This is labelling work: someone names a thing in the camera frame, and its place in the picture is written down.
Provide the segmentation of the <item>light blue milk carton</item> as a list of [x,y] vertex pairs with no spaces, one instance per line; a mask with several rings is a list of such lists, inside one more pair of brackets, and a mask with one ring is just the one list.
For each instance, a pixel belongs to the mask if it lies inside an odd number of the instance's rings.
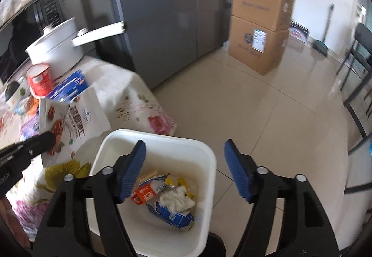
[[18,115],[25,115],[25,113],[27,113],[29,111],[29,108],[30,106],[28,105],[28,101],[27,100],[20,100],[15,109],[14,109],[14,112]]

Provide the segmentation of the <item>orange peel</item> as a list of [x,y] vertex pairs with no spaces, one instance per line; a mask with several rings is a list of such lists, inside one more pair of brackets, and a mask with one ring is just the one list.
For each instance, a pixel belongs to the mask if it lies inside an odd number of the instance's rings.
[[38,105],[39,99],[31,95],[27,101],[27,115],[35,116],[37,114]]

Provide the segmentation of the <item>white nut snack bag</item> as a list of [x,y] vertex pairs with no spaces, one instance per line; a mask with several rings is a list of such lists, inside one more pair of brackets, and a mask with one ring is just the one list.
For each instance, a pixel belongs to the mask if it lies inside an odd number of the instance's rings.
[[39,132],[56,136],[53,148],[41,154],[43,167],[71,161],[88,140],[111,129],[94,88],[89,87],[70,103],[43,99],[39,104]]

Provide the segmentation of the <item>red instant noodle cup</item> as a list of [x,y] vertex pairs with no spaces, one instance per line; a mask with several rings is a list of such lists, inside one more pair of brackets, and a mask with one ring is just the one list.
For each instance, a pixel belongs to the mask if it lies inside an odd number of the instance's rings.
[[32,65],[26,72],[26,79],[34,96],[44,98],[54,89],[50,66],[46,63]]

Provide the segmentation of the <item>blue cracker box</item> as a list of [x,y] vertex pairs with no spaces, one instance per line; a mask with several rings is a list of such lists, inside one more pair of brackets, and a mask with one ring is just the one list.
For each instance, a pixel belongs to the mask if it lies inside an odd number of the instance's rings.
[[46,98],[57,102],[70,103],[87,88],[88,83],[85,80],[84,74],[79,69],[60,82]]

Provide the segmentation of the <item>orange white carton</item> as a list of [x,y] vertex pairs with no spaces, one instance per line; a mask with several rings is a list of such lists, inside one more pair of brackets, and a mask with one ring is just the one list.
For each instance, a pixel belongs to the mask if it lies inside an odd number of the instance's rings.
[[167,187],[166,179],[169,175],[169,173],[161,175],[157,170],[153,170],[140,176],[135,182],[130,199],[136,205],[147,203]]

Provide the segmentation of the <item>beige paper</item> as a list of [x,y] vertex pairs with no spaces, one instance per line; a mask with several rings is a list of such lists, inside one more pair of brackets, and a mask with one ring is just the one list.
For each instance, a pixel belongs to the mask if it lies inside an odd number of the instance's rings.
[[159,204],[176,214],[193,208],[196,203],[187,195],[187,188],[179,186],[162,193],[159,196]]

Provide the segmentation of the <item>dark blue milk carton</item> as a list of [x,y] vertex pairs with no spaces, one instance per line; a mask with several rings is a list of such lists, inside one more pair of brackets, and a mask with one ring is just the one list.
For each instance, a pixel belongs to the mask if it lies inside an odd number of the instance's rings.
[[189,212],[171,213],[166,207],[162,207],[159,202],[154,205],[146,204],[148,211],[157,218],[166,222],[168,225],[179,231],[189,231],[194,223],[194,216]]

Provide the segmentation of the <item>yellow snack wrapper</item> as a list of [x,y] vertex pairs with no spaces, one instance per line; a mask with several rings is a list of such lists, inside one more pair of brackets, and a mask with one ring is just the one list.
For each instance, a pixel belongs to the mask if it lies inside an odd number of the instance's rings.
[[190,178],[179,177],[175,175],[168,175],[165,179],[165,183],[171,189],[184,187],[185,195],[192,200],[196,197],[197,194],[197,184],[194,180]]

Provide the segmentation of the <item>white trash bin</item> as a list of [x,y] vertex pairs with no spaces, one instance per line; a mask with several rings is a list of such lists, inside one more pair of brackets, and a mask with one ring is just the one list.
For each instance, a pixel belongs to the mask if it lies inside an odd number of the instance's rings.
[[91,168],[91,175],[112,166],[129,154],[136,142],[146,145],[141,174],[157,170],[173,177],[191,180],[196,185],[194,223],[189,230],[178,230],[152,215],[147,206],[130,198],[118,206],[120,216],[136,253],[142,256],[199,256],[209,234],[216,180],[216,157],[203,142],[120,129],[102,142]]

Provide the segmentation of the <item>dark green squash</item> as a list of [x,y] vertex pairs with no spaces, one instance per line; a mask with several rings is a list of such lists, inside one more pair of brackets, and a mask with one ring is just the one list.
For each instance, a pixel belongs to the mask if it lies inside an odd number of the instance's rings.
[[5,101],[11,99],[11,97],[17,92],[17,89],[20,87],[20,84],[17,81],[12,81],[8,83],[5,90]]

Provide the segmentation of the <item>black dining chair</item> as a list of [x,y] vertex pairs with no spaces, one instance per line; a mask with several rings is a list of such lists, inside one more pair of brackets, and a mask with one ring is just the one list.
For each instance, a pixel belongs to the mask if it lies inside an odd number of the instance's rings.
[[344,101],[344,107],[347,108],[349,114],[356,123],[356,126],[362,137],[363,142],[369,139],[371,137],[371,134],[367,134],[365,132],[362,123],[360,122],[354,109],[351,107],[351,102],[353,101],[353,99],[355,99],[356,96],[358,96],[359,92],[363,89],[363,87],[367,85],[371,80],[371,30],[369,30],[368,27],[365,26],[363,23],[358,23],[358,25],[356,26],[352,44],[345,53],[345,57],[341,62],[341,65],[339,66],[336,75],[339,75],[341,69],[345,66],[349,58],[351,58],[351,61],[346,76],[342,81],[340,90],[343,90],[346,81],[351,73],[352,67],[356,61],[360,63],[361,66],[366,70],[365,77],[361,80],[356,89]]

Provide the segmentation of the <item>broom with dustpan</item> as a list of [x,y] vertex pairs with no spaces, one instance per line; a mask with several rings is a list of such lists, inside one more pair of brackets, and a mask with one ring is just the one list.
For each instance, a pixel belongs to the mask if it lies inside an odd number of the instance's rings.
[[313,43],[312,43],[312,48],[314,50],[316,50],[317,52],[321,53],[321,55],[323,55],[325,57],[328,56],[328,51],[329,51],[327,45],[325,44],[325,41],[326,41],[326,38],[327,38],[327,34],[329,32],[329,27],[330,27],[330,24],[331,24],[334,8],[335,8],[335,5],[333,3],[331,3],[330,6],[329,6],[329,11],[328,11],[328,15],[327,15],[327,23],[325,25],[325,30],[323,31],[323,36],[320,40],[318,40],[318,39],[314,40]]

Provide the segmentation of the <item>lower cardboard box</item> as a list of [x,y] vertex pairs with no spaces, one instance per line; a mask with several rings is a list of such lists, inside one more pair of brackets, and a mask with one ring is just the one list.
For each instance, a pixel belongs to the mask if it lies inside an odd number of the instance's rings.
[[231,17],[228,53],[260,75],[279,66],[289,31],[271,31],[255,23]]

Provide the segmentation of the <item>upper cardboard box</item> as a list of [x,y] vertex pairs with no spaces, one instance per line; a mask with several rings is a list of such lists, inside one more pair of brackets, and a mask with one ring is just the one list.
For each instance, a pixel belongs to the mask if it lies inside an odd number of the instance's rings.
[[295,0],[232,0],[232,15],[272,31],[289,28]]

